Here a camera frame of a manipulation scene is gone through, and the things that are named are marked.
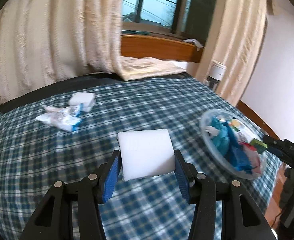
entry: cylindrical container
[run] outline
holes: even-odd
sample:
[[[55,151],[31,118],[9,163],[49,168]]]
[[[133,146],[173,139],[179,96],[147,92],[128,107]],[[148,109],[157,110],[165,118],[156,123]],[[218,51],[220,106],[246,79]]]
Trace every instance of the cylindrical container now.
[[[207,86],[209,86],[209,88],[215,91],[219,82],[223,79],[225,71],[225,65],[216,60],[213,60],[213,63],[209,71],[209,75],[207,77]]]

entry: sky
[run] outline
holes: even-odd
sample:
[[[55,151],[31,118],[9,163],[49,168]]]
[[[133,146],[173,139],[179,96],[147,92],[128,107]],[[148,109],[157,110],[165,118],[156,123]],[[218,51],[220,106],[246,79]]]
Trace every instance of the sky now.
[[[134,11],[136,2],[137,0],[123,0],[122,15]],[[171,26],[176,2],[177,0],[143,0],[141,18]]]

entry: white wall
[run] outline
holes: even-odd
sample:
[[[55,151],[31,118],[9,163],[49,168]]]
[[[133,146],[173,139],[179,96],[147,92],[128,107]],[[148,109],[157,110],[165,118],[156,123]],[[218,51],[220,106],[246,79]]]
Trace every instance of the white wall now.
[[[281,138],[294,143],[294,7],[275,0],[279,14],[267,16],[267,31],[242,101]]]

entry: bed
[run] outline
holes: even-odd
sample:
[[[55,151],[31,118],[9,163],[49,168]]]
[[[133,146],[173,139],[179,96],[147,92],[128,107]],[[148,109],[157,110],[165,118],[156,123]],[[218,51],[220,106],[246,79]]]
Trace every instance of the bed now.
[[[93,92],[96,104],[82,113],[76,132],[47,127],[34,118],[42,105],[67,106],[75,91]],[[117,133],[168,129],[196,169],[215,181],[234,179],[210,156],[198,121],[208,109],[241,112],[186,73],[122,82],[114,74],[97,74],[58,82],[0,106],[0,235],[18,239],[37,203],[57,180],[79,181],[119,149]],[[241,180],[262,212],[275,186],[280,161],[267,155],[264,175]],[[187,239],[194,205],[181,197],[173,173],[123,181],[120,174],[112,198],[99,210],[107,239]],[[220,239],[222,204],[217,202],[215,240]],[[74,235],[79,238],[76,205]]]

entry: wooden floor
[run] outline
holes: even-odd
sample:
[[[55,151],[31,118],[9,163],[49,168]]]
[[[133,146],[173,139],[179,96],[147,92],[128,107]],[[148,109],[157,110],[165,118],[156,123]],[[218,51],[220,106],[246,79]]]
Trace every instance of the wooden floor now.
[[[279,204],[279,200],[280,200],[280,194],[282,192],[283,185],[286,180],[286,177],[284,176],[284,171],[285,171],[285,165],[282,164],[282,166],[280,167],[278,174],[277,174],[274,193],[272,195],[272,198],[270,200],[270,203],[269,203],[267,210],[266,210],[266,213],[265,213],[265,218],[268,221],[270,226],[272,226],[272,224],[275,221],[276,216],[281,212],[281,209],[279,208],[278,204]],[[278,223],[279,223],[279,217],[276,219],[276,222],[272,228],[276,229]]]

